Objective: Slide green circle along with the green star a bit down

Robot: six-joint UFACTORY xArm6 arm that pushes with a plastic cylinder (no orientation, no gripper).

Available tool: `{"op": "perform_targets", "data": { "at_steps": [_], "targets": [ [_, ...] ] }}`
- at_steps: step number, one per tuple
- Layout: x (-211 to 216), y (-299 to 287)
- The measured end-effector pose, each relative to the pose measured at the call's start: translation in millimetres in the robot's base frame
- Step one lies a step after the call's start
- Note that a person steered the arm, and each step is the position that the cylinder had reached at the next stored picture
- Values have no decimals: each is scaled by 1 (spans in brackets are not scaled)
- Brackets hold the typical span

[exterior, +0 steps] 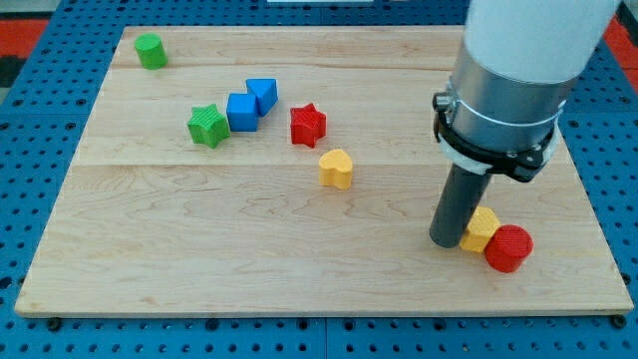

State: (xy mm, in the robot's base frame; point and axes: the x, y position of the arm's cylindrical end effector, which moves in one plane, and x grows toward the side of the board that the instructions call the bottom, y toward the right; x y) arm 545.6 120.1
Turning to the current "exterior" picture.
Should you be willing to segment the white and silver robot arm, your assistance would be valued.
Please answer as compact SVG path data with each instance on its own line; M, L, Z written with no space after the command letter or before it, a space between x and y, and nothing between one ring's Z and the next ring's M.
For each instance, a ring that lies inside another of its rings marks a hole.
M475 175L531 181L619 0L473 0L454 71L433 97L435 135Z

